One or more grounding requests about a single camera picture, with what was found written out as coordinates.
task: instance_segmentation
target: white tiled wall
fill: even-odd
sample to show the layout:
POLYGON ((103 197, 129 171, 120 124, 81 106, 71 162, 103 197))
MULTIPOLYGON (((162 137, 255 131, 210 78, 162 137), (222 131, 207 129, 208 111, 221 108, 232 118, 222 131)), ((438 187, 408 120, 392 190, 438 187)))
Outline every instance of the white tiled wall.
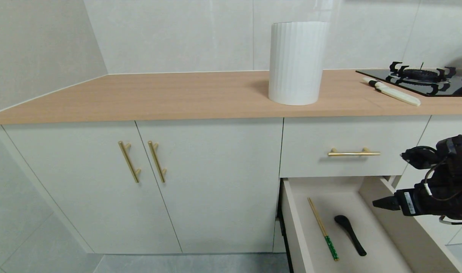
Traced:
POLYGON ((271 24, 305 20, 331 22, 326 69, 462 57, 462 0, 84 1, 109 73, 269 69, 271 24))
POLYGON ((84 0, 108 72, 253 69, 251 0, 84 0))
POLYGON ((388 67, 401 61, 420 0, 343 0, 330 33, 327 69, 388 67))
POLYGON ((422 0, 403 61, 462 66, 462 0, 422 0))
POLYGON ((101 258, 83 251, 0 140, 0 267, 6 273, 91 273, 101 258))
POLYGON ((82 0, 0 0, 0 110, 104 74, 82 0))

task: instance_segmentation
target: robotic arm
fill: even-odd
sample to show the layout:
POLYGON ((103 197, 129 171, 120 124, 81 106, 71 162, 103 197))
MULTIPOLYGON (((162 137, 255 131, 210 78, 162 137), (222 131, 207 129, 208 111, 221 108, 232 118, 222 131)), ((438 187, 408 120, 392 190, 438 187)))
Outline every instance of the robotic arm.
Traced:
POLYGON ((441 223, 462 224, 444 221, 445 216, 462 220, 462 135, 439 141, 436 149, 413 147, 401 157, 416 169, 429 169, 427 175, 413 188, 373 201, 373 206, 401 210, 405 216, 439 215, 441 223))

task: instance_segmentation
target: black spoon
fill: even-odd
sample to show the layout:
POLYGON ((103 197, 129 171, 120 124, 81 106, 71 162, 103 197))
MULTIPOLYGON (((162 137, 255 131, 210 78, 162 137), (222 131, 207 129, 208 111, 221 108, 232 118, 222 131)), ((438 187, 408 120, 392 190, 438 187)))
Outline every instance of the black spoon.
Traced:
POLYGON ((349 234, 349 237, 352 240, 352 244, 356 248, 359 256, 366 256, 366 250, 363 249, 363 246, 361 246, 361 243, 359 243, 359 240, 357 240, 356 234, 354 234, 354 230, 352 230, 351 222, 349 222, 349 219, 344 215, 337 215, 334 217, 334 220, 349 234))

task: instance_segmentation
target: label sticker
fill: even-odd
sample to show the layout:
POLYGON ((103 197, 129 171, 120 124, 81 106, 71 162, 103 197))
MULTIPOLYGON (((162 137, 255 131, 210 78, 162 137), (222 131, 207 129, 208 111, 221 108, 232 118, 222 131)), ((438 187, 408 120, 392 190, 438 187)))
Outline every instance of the label sticker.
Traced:
POLYGON ((405 192, 405 199, 406 199, 406 203, 408 204, 408 208, 410 209, 410 213, 415 214, 416 213, 415 207, 413 206, 413 201, 412 201, 412 198, 409 192, 405 192))

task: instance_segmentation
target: kitchen counter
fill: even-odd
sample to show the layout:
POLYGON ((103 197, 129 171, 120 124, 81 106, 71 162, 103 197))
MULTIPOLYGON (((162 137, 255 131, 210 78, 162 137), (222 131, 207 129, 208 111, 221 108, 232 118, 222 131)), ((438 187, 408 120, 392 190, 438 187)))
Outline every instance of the kitchen counter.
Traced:
POLYGON ((363 77, 324 71, 318 102, 294 107, 268 99, 268 71, 107 75, 0 111, 0 124, 462 114, 461 97, 401 89, 420 98, 414 107, 375 92, 363 77))

